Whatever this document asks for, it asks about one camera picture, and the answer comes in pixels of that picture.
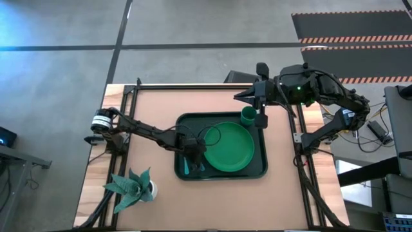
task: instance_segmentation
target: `gray floor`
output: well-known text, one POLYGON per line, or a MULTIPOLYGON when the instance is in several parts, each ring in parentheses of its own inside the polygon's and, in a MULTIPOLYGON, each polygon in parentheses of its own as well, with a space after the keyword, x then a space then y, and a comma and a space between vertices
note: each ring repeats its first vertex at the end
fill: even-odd
MULTIPOLYGON (((0 0, 0 46, 115 44, 125 3, 0 0)), ((297 42, 291 13, 398 9, 404 9, 401 0, 135 0, 123 44, 297 42)), ((53 160, 48 171, 34 169, 41 186, 25 189, 12 231, 72 226, 90 149, 83 137, 91 134, 111 56, 112 51, 0 52, 0 126, 18 133, 17 149, 53 160)), ((268 63, 275 75, 302 57, 297 48, 122 51, 114 83, 135 83, 137 77, 144 83, 222 82, 230 70, 253 73, 257 62, 268 63)), ((387 85, 347 88, 375 104, 383 101, 387 85)), ((373 138, 368 130, 360 133, 373 138)), ((394 155, 393 148, 361 153, 341 139, 332 151, 366 162, 394 155)))

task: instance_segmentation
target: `green plate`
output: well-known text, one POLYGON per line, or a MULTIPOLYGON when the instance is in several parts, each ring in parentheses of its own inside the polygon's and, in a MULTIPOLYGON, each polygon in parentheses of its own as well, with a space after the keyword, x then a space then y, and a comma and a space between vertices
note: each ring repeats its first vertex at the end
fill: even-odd
MULTIPOLYGON (((255 152, 249 131, 234 122, 222 122, 215 127, 219 128, 221 139, 216 145, 207 146, 207 161, 216 169, 226 172, 239 171, 246 167, 255 152)), ((211 128, 207 131, 206 144, 214 144, 218 139, 218 130, 211 128)))

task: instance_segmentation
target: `green cup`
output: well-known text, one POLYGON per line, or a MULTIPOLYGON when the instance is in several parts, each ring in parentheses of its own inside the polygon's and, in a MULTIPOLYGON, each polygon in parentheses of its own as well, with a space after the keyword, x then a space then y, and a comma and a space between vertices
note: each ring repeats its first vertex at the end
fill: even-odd
POLYGON ((240 122, 244 126, 250 126, 255 121, 255 117, 256 117, 255 108, 251 106, 246 106, 242 109, 242 112, 240 115, 240 122))

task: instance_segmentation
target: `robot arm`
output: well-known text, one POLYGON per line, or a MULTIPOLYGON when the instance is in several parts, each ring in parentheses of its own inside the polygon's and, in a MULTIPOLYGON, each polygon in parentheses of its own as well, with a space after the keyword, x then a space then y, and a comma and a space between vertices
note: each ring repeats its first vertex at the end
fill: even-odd
POLYGON ((347 90, 330 73, 308 66, 293 65, 281 70, 280 75, 269 79, 269 69, 265 63, 258 63, 257 74, 262 81, 255 82, 248 90, 238 93, 234 99, 253 105, 259 110, 255 124, 266 128, 268 117, 265 106, 280 105, 295 116, 291 105, 304 104, 310 106, 315 101, 319 104, 337 104, 342 108, 335 114, 331 122, 313 133, 301 135, 301 146, 304 153, 313 153, 324 139, 335 139, 341 130, 357 130, 365 123, 370 112, 369 100, 347 90))
POLYGON ((189 133, 178 133, 173 130, 176 126, 159 130, 119 112, 116 108, 100 109, 96 111, 91 124, 91 130, 96 134, 101 134, 107 142, 107 149, 119 151, 123 147, 122 132, 133 133, 141 137, 153 140, 160 147, 167 151, 175 151, 183 155, 194 167, 200 167, 201 158, 206 151, 205 141, 197 138, 191 131, 189 133), (117 127, 113 127, 113 119, 119 117, 117 127))

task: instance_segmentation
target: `artificial plant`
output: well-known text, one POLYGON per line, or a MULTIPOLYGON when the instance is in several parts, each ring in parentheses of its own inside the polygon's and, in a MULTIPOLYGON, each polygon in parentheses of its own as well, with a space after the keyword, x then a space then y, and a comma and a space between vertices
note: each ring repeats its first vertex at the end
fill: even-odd
POLYGON ((115 213, 136 204, 139 200, 150 202, 153 196, 150 192, 149 169, 144 171, 140 177, 129 169, 129 178, 111 174, 113 183, 103 186, 105 189, 123 195, 120 203, 115 207, 115 213))

